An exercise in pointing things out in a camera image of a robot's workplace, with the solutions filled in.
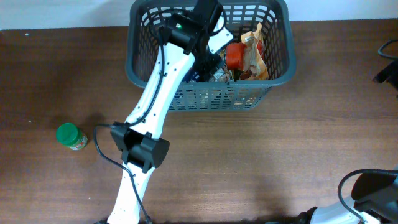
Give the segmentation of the spaghetti packet red ends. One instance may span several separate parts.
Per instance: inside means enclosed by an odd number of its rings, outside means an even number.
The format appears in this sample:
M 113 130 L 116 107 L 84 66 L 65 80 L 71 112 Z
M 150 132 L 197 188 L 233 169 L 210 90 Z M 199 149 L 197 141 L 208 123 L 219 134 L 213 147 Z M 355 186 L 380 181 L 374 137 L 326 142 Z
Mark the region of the spaghetti packet red ends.
M 229 70 L 243 70 L 243 57 L 246 44 L 231 43 L 226 47 L 226 66 Z

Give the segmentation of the orange Nescafe coffee pouch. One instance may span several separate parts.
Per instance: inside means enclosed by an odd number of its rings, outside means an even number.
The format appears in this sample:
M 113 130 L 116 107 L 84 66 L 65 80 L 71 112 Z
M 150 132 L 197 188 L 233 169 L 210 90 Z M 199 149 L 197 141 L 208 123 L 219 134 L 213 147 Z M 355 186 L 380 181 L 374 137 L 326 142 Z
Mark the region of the orange Nescafe coffee pouch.
M 264 38 L 262 24 L 257 24 L 255 31 L 241 35 L 241 42 L 246 45 L 243 55 L 243 72 L 240 80 L 267 80 L 269 73 L 264 61 Z

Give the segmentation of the Kleenex tissue multipack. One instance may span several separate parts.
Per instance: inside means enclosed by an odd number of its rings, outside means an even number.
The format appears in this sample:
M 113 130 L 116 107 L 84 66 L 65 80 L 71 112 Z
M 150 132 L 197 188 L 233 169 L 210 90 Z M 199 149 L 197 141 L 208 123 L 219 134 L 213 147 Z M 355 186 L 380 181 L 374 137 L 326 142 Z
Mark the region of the Kleenex tissue multipack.
M 183 78 L 186 83 L 199 82 L 201 80 L 201 74 L 196 70 L 189 70 Z

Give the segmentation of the brown snack pouch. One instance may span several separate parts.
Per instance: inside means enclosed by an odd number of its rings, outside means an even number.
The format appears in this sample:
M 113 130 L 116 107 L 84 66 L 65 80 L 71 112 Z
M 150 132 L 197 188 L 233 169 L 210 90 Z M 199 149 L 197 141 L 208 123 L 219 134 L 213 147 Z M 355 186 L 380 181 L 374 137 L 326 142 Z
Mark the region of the brown snack pouch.
M 211 76 L 209 82 L 228 83 L 233 79 L 233 72 L 229 70 L 226 65 L 226 49 L 223 49 L 218 56 L 220 57 L 220 61 L 210 72 Z

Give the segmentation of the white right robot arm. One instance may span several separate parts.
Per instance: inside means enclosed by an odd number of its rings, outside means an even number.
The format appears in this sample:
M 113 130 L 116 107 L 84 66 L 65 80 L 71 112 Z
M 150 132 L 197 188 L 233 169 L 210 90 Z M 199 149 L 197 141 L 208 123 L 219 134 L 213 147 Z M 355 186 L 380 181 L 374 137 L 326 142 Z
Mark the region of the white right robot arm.
M 350 172 L 340 180 L 338 199 L 333 205 L 300 213 L 294 223 L 397 223 L 397 168 Z

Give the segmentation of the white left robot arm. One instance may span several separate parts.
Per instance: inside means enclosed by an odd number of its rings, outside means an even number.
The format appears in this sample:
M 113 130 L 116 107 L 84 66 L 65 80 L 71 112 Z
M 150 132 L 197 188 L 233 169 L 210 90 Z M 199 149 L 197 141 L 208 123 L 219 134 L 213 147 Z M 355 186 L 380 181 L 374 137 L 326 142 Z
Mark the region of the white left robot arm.
M 125 122 L 109 125 L 122 152 L 121 185 L 106 223 L 151 223 L 142 199 L 152 173 L 169 150 L 161 138 L 165 117 L 179 85 L 194 64 L 204 61 L 232 41 L 231 32 L 218 27 L 226 13 L 218 1 L 198 1 L 191 11 L 168 9 L 158 28 L 150 28 L 159 45 L 158 56 L 144 92 Z

